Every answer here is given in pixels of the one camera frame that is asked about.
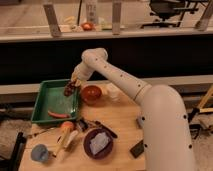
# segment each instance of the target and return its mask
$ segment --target orange bowl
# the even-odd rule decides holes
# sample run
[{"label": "orange bowl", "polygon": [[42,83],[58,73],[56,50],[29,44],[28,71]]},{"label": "orange bowl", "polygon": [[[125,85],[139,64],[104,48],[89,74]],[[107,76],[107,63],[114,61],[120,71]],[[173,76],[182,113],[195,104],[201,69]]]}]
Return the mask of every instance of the orange bowl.
[{"label": "orange bowl", "polygon": [[101,95],[101,89],[95,85],[86,86],[81,91],[81,98],[88,105],[95,104],[101,98]]}]

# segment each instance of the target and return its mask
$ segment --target small object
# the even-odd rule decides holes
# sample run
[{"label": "small object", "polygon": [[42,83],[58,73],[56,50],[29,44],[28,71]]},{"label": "small object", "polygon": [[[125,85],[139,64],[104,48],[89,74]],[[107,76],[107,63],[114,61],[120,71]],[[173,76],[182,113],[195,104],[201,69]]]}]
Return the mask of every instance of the small object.
[{"label": "small object", "polygon": [[98,0],[86,0],[86,20],[98,24]]},{"label": "small object", "polygon": [[64,22],[65,23],[67,23],[67,24],[74,24],[76,21],[75,21],[76,19],[75,19],[75,17],[74,16],[70,16],[70,17],[68,17],[68,18],[65,18],[64,19]]},{"label": "small object", "polygon": [[61,131],[64,132],[67,129],[70,129],[70,131],[73,131],[75,129],[75,125],[71,121],[65,121],[61,124]]},{"label": "small object", "polygon": [[136,122],[137,122],[139,128],[142,129],[143,128],[142,116],[138,116],[137,119],[136,119]]},{"label": "small object", "polygon": [[134,158],[137,158],[143,152],[144,152],[143,140],[138,142],[130,149],[130,153],[133,155]]},{"label": "small object", "polygon": [[90,140],[90,150],[92,154],[96,155],[103,150],[109,141],[110,139],[105,132],[98,133],[93,139]]},{"label": "small object", "polygon": [[111,98],[112,101],[117,101],[119,99],[119,88],[114,84],[109,83],[106,85],[107,94]]},{"label": "small object", "polygon": [[111,129],[109,129],[108,127],[106,127],[105,125],[103,125],[101,122],[95,121],[95,124],[97,126],[99,126],[100,128],[107,130],[111,134],[111,136],[113,138],[118,138],[118,136],[117,136],[117,134],[115,132],[113,132]]},{"label": "small object", "polygon": [[31,159],[36,162],[46,162],[49,158],[49,151],[44,144],[36,145],[31,152]]},{"label": "small object", "polygon": [[77,25],[70,25],[70,29],[72,32],[83,32],[83,28]]},{"label": "small object", "polygon": [[190,133],[192,135],[192,139],[197,139],[197,137],[200,134],[200,131],[202,129],[200,124],[190,124],[189,125],[190,128]]},{"label": "small object", "polygon": [[95,31],[102,31],[102,26],[101,25],[95,25],[94,26]]},{"label": "small object", "polygon": [[[91,140],[98,134],[98,133],[103,133],[105,132],[107,137],[109,137],[109,143],[107,144],[107,146],[101,150],[100,152],[98,152],[96,155],[93,155],[93,153],[91,152],[90,149],[90,144],[91,144]],[[113,139],[110,135],[110,133],[105,130],[105,129],[94,129],[92,131],[90,131],[85,139],[84,139],[84,150],[86,152],[86,154],[93,158],[93,159],[103,159],[106,156],[108,156],[110,154],[110,152],[112,151],[112,147],[113,147]]]},{"label": "small object", "polygon": [[71,132],[70,136],[68,137],[67,142],[64,144],[64,148],[68,148],[70,143],[75,139],[75,137],[78,135],[78,131],[74,130]]},{"label": "small object", "polygon": [[81,27],[83,28],[84,31],[90,31],[94,29],[94,24],[91,22],[85,22],[81,24]]},{"label": "small object", "polygon": [[81,91],[81,98],[88,105],[94,105],[101,95],[101,89],[95,85],[86,86]]},{"label": "small object", "polygon": [[55,113],[55,112],[51,112],[50,110],[47,111],[48,115],[50,115],[51,117],[54,117],[54,118],[69,118],[70,115],[68,114],[64,114],[64,113]]},{"label": "small object", "polygon": [[200,110],[198,108],[194,107],[192,112],[188,114],[188,122],[190,123],[192,121],[192,119],[194,118],[194,116],[199,112],[200,112]]},{"label": "small object", "polygon": [[73,94],[73,92],[75,91],[75,88],[76,88],[75,83],[76,83],[76,80],[69,81],[67,83],[67,85],[64,88],[64,96],[69,97]]},{"label": "small object", "polygon": [[77,122],[77,127],[79,128],[79,130],[81,132],[84,132],[88,129],[88,124],[84,121],[84,119],[80,119],[78,122]]},{"label": "small object", "polygon": [[70,121],[65,121],[61,124],[61,130],[63,134],[58,141],[57,148],[53,152],[53,157],[56,157],[58,155],[59,151],[63,148],[70,131],[73,129],[74,129],[74,124]]},{"label": "small object", "polygon": [[40,131],[40,132],[36,132],[36,133],[29,134],[29,135],[27,135],[27,138],[34,138],[34,137],[36,137],[37,135],[43,134],[43,133],[45,133],[45,132],[47,132],[47,131],[50,131],[50,130],[53,130],[53,129],[55,129],[55,128],[56,128],[56,127],[52,127],[52,128],[48,128],[48,129],[42,130],[42,131]]},{"label": "small object", "polygon": [[205,123],[203,120],[199,119],[200,122],[200,126],[203,129],[203,132],[207,135],[210,136],[211,135],[211,126],[208,125],[207,123]]}]

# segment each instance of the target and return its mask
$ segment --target office chair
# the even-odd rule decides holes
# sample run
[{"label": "office chair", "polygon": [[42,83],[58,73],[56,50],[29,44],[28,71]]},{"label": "office chair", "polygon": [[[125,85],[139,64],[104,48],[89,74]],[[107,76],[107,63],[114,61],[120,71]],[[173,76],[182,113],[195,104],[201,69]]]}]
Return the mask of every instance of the office chair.
[{"label": "office chair", "polygon": [[185,7],[185,0],[150,0],[150,8],[154,12],[150,15],[155,15],[161,18],[161,20],[155,20],[153,23],[143,24],[141,28],[146,26],[158,26],[158,27],[177,27],[177,23],[166,22],[170,17],[180,15],[182,12],[197,11],[196,7],[189,8]]}]

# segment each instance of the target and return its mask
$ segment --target carrot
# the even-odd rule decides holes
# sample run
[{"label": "carrot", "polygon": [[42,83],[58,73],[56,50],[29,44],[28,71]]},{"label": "carrot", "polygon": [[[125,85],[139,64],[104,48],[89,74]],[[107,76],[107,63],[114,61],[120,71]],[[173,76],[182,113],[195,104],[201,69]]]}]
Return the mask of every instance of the carrot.
[{"label": "carrot", "polygon": [[70,116],[68,114],[64,114],[64,113],[54,113],[51,112],[50,110],[47,111],[48,115],[54,117],[54,118],[69,118]]}]

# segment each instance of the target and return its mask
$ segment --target black chair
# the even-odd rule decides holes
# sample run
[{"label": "black chair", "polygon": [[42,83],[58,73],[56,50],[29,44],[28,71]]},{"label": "black chair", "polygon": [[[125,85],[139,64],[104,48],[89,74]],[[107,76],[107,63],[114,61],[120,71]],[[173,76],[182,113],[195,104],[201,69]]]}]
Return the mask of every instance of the black chair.
[{"label": "black chair", "polygon": [[146,26],[178,27],[178,23],[180,21],[178,21],[178,23],[169,23],[166,22],[166,20],[173,16],[180,15],[183,12],[185,13],[198,10],[196,7],[186,7],[185,0],[150,0],[149,6],[153,11],[150,15],[158,16],[161,20],[156,19],[153,23],[143,24],[141,28]]},{"label": "black chair", "polygon": [[23,137],[22,132],[19,132],[16,138],[16,142],[13,148],[11,158],[6,159],[4,157],[0,157],[2,158],[2,160],[0,160],[0,170],[15,171],[18,169],[17,158],[18,158],[18,155],[22,153],[21,146],[25,145],[25,143],[26,143],[26,138]]}]

